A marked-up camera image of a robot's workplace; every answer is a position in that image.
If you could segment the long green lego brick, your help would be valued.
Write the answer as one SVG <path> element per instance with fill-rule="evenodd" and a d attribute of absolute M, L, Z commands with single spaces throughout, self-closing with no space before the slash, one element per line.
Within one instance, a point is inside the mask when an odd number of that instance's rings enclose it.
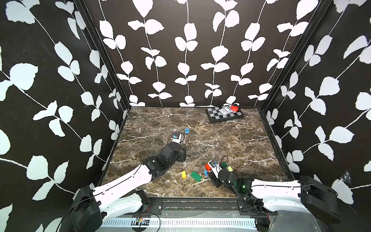
<path fill-rule="evenodd" d="M 202 177 L 196 173 L 195 171 L 193 171 L 190 176 L 197 182 L 201 182 L 202 181 Z"/>

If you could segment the red lego brick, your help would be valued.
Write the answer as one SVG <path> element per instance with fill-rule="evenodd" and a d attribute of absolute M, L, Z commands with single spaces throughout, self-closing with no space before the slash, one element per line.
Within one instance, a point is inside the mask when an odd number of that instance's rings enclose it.
<path fill-rule="evenodd" d="M 212 169 L 209 164 L 206 164 L 205 168 L 206 168 L 207 171 L 210 171 Z"/>

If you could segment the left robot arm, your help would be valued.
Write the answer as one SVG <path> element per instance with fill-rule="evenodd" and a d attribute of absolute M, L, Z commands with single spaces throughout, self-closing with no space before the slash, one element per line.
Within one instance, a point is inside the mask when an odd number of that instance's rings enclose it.
<path fill-rule="evenodd" d="M 95 188 L 81 188 L 56 228 L 57 232 L 94 232 L 108 219 L 135 213 L 150 200 L 142 191 L 134 190 L 166 174 L 176 163 L 186 160 L 182 132 L 174 133 L 171 141 L 157 153 L 147 157 L 122 177 Z"/>

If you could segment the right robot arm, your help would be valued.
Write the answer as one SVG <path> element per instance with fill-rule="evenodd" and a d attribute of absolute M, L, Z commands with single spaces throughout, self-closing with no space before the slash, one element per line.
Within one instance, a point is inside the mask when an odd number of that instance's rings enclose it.
<path fill-rule="evenodd" d="M 224 186 L 236 195 L 242 212 L 302 212 L 325 223 L 340 223 L 337 192 L 311 177 L 302 176 L 288 182 L 242 178 L 231 167 L 214 159 L 206 164 L 205 169 L 215 187 Z"/>

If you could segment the white perforated strip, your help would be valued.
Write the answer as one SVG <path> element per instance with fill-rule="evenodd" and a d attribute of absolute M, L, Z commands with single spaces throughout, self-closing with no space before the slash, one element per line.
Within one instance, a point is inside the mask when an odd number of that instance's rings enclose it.
<path fill-rule="evenodd" d="M 134 217 L 120 217 L 108 220 L 102 224 L 107 228 L 236 228 L 253 229 L 256 223 L 253 218 L 149 218 L 149 226 L 132 227 Z"/>

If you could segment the black white chessboard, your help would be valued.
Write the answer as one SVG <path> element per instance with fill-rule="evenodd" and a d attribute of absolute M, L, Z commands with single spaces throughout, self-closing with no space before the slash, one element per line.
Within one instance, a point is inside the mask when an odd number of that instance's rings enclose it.
<path fill-rule="evenodd" d="M 241 119 L 244 117 L 241 109 L 236 105 L 224 105 L 218 107 L 208 107 L 205 109 L 210 123 Z"/>

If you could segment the playing card deck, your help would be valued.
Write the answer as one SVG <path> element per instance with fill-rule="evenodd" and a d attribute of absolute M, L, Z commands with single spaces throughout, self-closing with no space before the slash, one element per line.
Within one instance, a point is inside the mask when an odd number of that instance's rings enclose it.
<path fill-rule="evenodd" d="M 231 108 L 229 106 L 225 106 L 223 108 L 220 108 L 218 112 L 221 115 L 226 116 L 226 115 L 231 114 L 233 111 L 231 110 Z"/>

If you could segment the red block on chessboard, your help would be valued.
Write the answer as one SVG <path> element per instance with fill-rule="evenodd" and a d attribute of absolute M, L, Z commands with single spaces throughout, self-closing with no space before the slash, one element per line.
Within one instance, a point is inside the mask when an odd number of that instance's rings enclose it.
<path fill-rule="evenodd" d="M 235 105 L 232 105 L 232 106 L 231 106 L 231 110 L 232 110 L 233 112 L 238 112 L 238 111 L 239 111 L 239 107 L 238 107 L 238 106 L 235 106 Z"/>

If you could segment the small circuit board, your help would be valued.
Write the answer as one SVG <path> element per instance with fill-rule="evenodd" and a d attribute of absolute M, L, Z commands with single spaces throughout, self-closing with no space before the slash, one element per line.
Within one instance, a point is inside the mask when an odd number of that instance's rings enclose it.
<path fill-rule="evenodd" d="M 132 227 L 145 227 L 149 226 L 150 219 L 148 218 L 134 218 L 132 221 Z"/>

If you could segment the black mounting rail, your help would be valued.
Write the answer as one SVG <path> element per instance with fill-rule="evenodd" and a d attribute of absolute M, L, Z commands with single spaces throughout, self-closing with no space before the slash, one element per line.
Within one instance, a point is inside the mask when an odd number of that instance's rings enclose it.
<path fill-rule="evenodd" d="M 167 198 L 150 197 L 150 212 L 161 214 L 164 210 L 189 210 L 189 211 L 238 211 L 240 215 L 263 217 L 267 214 L 277 215 L 278 211 L 292 211 L 310 213 L 303 205 L 297 202 L 281 202 L 270 199 L 262 200 L 239 200 L 237 198 Z"/>

